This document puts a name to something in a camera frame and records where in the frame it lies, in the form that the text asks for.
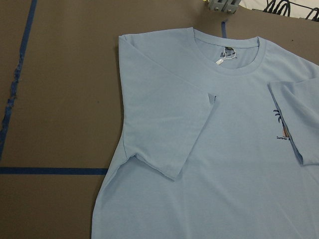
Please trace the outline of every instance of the crew neck collar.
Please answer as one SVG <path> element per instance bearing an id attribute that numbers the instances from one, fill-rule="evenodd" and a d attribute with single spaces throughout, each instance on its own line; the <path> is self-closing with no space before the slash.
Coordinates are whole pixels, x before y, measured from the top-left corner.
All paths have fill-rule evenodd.
<path id="1" fill-rule="evenodd" d="M 190 43 L 190 46 L 195 53 L 195 55 L 199 58 L 199 60 L 206 66 L 210 71 L 213 71 L 214 73 L 218 72 L 221 75 L 227 75 L 227 76 L 242 76 L 247 75 L 249 73 L 254 72 L 257 70 L 257 68 L 262 63 L 262 60 L 264 58 L 265 52 L 266 52 L 266 40 L 256 36 L 249 39 L 244 40 L 238 40 L 238 39 L 230 39 L 230 38 L 222 38 L 218 36 L 213 36 L 206 34 L 204 32 L 201 32 L 193 27 L 189 27 L 186 29 L 188 40 Z M 235 69 L 228 69 L 224 68 L 220 65 L 217 65 L 216 62 L 208 59 L 199 49 L 197 43 L 195 42 L 195 39 L 202 40 L 204 42 L 214 44 L 214 45 L 220 45 L 220 46 L 228 46 L 233 48 L 249 48 L 249 47 L 256 47 L 258 46 L 258 52 L 256 54 L 256 57 L 254 60 L 249 63 L 248 65 L 245 65 L 240 68 Z"/>

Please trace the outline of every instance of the fabric fold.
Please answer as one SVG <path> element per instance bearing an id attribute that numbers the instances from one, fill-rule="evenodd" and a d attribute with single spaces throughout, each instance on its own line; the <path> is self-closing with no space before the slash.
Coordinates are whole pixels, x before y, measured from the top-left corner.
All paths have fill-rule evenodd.
<path id="1" fill-rule="evenodd" d="M 119 62 L 126 157 L 135 156 L 175 180 L 211 113 L 216 95 L 171 73 L 124 35 L 119 37 Z"/>
<path id="2" fill-rule="evenodd" d="M 319 164 L 319 78 L 268 86 L 300 164 Z"/>

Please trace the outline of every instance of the blue tape line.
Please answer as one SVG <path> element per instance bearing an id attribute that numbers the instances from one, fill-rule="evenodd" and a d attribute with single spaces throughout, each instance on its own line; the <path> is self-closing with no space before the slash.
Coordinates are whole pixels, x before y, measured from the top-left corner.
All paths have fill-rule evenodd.
<path id="1" fill-rule="evenodd" d="M 223 38 L 227 38 L 227 35 L 226 35 L 226 22 L 228 20 L 225 20 L 225 21 L 222 21 L 221 22 L 221 33 L 223 35 Z"/>
<path id="2" fill-rule="evenodd" d="M 14 71 L 14 81 L 11 83 L 10 98 L 7 101 L 7 105 L 6 105 L 5 112 L 4 112 L 4 118 L 2 120 L 2 129 L 0 131 L 0 160 L 1 160 L 2 152 L 3 152 L 6 133 L 8 131 L 8 127 L 9 127 L 9 122 L 10 122 L 11 113 L 12 113 L 12 107 L 14 106 L 14 100 L 16 98 L 17 85 L 18 85 L 19 79 L 20 79 L 20 74 L 21 74 L 21 70 L 22 70 L 26 46 L 28 43 L 30 31 L 31 31 L 31 26 L 32 26 L 32 22 L 33 22 L 36 3 L 37 3 L 37 0 L 32 0 L 32 2 L 31 2 L 28 18 L 26 21 L 26 25 L 25 25 L 21 45 L 20 45 L 19 62 L 18 62 L 18 65 Z"/>
<path id="3" fill-rule="evenodd" d="M 105 175 L 107 168 L 25 168 L 0 167 L 0 174 Z"/>

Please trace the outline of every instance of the shirt tag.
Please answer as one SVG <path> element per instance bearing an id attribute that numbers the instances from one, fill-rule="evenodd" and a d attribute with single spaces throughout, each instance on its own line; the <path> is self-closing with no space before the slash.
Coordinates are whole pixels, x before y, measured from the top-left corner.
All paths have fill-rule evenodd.
<path id="1" fill-rule="evenodd" d="M 226 50 L 228 50 L 228 51 L 233 51 L 233 53 L 228 53 L 228 54 L 226 54 Z M 224 60 L 230 60 L 230 59 L 237 59 L 237 57 L 236 57 L 236 51 L 234 50 L 234 48 L 232 48 L 232 47 L 224 47 L 224 52 L 222 52 L 221 54 L 220 54 L 220 57 L 222 57 L 223 56 L 223 58 L 221 58 L 221 59 L 219 59 L 218 61 L 216 61 L 216 64 L 217 65 L 220 65 L 221 63 L 223 63 L 224 62 Z"/>

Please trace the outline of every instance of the gray object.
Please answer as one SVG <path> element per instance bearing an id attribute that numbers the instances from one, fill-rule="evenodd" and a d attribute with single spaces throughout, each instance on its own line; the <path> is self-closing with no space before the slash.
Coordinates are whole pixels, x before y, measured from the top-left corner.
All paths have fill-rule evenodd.
<path id="1" fill-rule="evenodd" d="M 235 13 L 241 0 L 209 0 L 208 7 L 215 11 Z"/>

